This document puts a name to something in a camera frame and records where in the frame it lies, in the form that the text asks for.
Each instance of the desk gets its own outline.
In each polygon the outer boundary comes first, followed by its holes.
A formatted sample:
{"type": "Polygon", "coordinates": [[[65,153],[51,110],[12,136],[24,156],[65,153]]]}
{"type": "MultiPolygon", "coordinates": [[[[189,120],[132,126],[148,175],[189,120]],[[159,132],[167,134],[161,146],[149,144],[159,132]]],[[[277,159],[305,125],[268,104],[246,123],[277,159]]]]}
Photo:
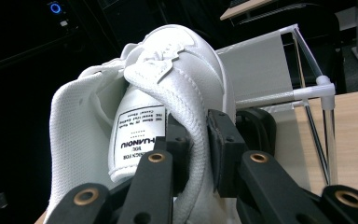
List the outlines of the desk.
{"type": "MultiPolygon", "coordinates": [[[[310,100],[310,108],[321,141],[324,142],[321,101],[310,100]]],[[[325,187],[324,176],[311,138],[307,115],[302,107],[296,108],[295,112],[309,173],[310,189],[320,195],[325,187]]],[[[335,117],[338,184],[358,189],[358,92],[336,96],[335,117]]]]}
{"type": "Polygon", "coordinates": [[[247,11],[250,11],[252,9],[255,9],[257,7],[260,7],[266,3],[270,3],[273,1],[275,1],[275,0],[249,0],[249,1],[242,3],[236,7],[227,9],[226,12],[223,13],[223,15],[220,17],[220,21],[238,16],[242,13],[245,13],[247,11]]]}

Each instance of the dark background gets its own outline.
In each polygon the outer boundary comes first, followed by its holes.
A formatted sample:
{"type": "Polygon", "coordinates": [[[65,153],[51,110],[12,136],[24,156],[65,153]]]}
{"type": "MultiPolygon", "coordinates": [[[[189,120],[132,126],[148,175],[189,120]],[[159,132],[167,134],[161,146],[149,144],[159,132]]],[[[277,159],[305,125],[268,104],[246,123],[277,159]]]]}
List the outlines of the dark background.
{"type": "MultiPolygon", "coordinates": [[[[293,2],[298,1],[278,1],[256,13],[293,2]]],[[[355,5],[323,2],[332,11],[355,5]]],[[[257,33],[238,33],[229,21],[220,21],[226,8],[227,1],[217,0],[0,1],[0,192],[8,203],[0,210],[0,223],[34,223],[48,206],[48,120],[61,85],[118,57],[125,44],[142,41],[163,24],[185,25],[215,49],[257,33]],[[62,12],[52,13],[52,3],[62,12]]],[[[350,30],[343,39],[353,38],[350,30]]]]}

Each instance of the blue light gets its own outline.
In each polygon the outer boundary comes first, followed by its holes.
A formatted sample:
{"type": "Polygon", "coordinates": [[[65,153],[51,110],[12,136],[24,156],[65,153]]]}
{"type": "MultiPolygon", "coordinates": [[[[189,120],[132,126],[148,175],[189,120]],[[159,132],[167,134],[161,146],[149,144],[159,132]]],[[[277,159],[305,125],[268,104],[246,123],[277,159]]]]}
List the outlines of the blue light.
{"type": "Polygon", "coordinates": [[[51,10],[54,14],[59,14],[59,13],[61,12],[61,7],[60,7],[60,5],[58,5],[57,3],[54,3],[54,4],[51,4],[50,10],[51,10]]]}

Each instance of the white shoe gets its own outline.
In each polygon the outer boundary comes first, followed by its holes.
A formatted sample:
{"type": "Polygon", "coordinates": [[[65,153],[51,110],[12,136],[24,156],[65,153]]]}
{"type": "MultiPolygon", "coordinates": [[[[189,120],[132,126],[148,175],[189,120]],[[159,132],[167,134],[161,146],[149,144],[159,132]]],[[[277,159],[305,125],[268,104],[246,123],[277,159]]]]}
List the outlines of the white shoe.
{"type": "MultiPolygon", "coordinates": [[[[56,92],[50,120],[53,183],[48,215],[77,185],[93,182],[111,189],[134,174],[137,161],[126,163],[126,154],[119,154],[118,146],[122,149],[129,142],[116,142],[117,129],[130,125],[126,118],[136,113],[129,112],[150,106],[158,107],[158,114],[171,113],[193,141],[189,179],[174,202],[173,222],[225,223],[233,217],[235,207],[227,207],[213,193],[206,125],[208,109],[223,111],[234,122],[233,90],[214,50],[180,25],[154,30],[138,45],[128,45],[120,59],[85,70],[56,92]],[[124,78],[131,85],[122,100],[124,78]]],[[[164,134],[156,131],[160,128],[154,128],[154,134],[164,134]]]]}

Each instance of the table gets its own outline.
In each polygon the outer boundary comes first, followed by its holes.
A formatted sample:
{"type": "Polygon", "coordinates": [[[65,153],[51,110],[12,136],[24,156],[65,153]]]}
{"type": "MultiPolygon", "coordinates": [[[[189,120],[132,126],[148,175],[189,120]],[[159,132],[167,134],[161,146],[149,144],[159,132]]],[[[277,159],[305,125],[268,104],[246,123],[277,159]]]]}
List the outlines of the table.
{"type": "MultiPolygon", "coordinates": [[[[310,108],[321,141],[324,142],[320,99],[310,100],[310,108]]],[[[311,138],[307,115],[303,107],[296,108],[295,112],[310,189],[320,195],[325,187],[324,176],[311,138]]],[[[338,184],[358,189],[358,92],[336,96],[335,119],[338,184]]]]}
{"type": "Polygon", "coordinates": [[[257,7],[261,7],[264,4],[270,3],[273,1],[275,1],[275,0],[249,0],[249,1],[242,3],[236,7],[227,9],[226,12],[223,13],[223,15],[220,17],[220,21],[238,16],[242,13],[248,12],[248,11],[255,9],[257,7]]]}

